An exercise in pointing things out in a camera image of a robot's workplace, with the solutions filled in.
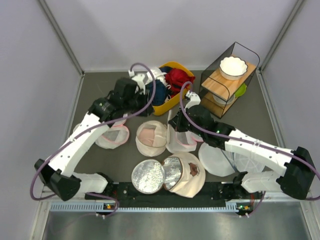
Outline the dark blue bra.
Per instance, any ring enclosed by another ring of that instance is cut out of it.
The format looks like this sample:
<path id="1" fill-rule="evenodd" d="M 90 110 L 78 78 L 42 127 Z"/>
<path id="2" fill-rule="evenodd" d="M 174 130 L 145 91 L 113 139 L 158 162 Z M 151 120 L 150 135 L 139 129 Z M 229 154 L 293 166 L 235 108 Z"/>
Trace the dark blue bra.
<path id="1" fill-rule="evenodd" d="M 155 81 L 155 95 L 152 100 L 152 105 L 153 106 L 163 105 L 165 103 L 167 96 L 168 96 L 168 89 L 159 79 L 157 79 Z"/>

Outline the pale pink bra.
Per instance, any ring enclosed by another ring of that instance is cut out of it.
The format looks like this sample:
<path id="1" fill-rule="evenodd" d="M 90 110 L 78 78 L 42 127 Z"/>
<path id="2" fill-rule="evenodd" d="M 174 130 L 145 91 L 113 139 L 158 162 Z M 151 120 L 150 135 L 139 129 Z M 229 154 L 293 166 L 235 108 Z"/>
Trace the pale pink bra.
<path id="1" fill-rule="evenodd" d="M 136 142 L 138 145 L 152 147 L 155 141 L 155 128 L 142 128 L 136 132 Z"/>

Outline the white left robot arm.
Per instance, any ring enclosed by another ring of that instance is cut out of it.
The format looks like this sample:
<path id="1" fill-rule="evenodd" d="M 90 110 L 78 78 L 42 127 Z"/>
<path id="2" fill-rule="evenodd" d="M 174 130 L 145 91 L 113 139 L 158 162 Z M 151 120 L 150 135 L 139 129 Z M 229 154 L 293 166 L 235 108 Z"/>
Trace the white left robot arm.
<path id="1" fill-rule="evenodd" d="M 90 147 L 114 123 L 130 116 L 149 116 L 153 112 L 142 74 L 120 78 L 106 97 L 96 99 L 68 140 L 47 160 L 34 167 L 41 181 L 62 201 L 76 194 L 96 193 L 109 198 L 114 187 L 103 173 L 76 173 L 75 168 Z"/>

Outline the beige mesh bag with glasses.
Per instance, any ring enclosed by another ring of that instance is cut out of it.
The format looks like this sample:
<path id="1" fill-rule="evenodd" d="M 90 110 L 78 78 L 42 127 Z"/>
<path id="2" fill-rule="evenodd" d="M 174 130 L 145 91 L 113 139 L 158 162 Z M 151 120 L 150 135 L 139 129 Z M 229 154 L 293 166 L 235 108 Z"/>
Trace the beige mesh bag with glasses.
<path id="1" fill-rule="evenodd" d="M 168 114 L 152 115 L 137 127 L 135 144 L 137 150 L 146 157 L 157 157 L 166 151 L 168 143 Z"/>

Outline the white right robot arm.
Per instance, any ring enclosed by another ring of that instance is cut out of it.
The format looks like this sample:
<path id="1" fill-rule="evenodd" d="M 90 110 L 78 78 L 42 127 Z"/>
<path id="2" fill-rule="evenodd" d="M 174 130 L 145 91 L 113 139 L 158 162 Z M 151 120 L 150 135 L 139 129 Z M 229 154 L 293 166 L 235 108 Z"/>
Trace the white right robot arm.
<path id="1" fill-rule="evenodd" d="M 248 157 L 268 167 L 268 171 L 243 171 L 235 177 L 233 192 L 239 198 L 250 193 L 282 192 L 296 200 L 308 200 L 316 171 L 309 151 L 281 148 L 250 137 L 227 123 L 215 121 L 202 105 L 180 108 L 168 121 L 176 132 L 192 132 L 209 146 Z"/>

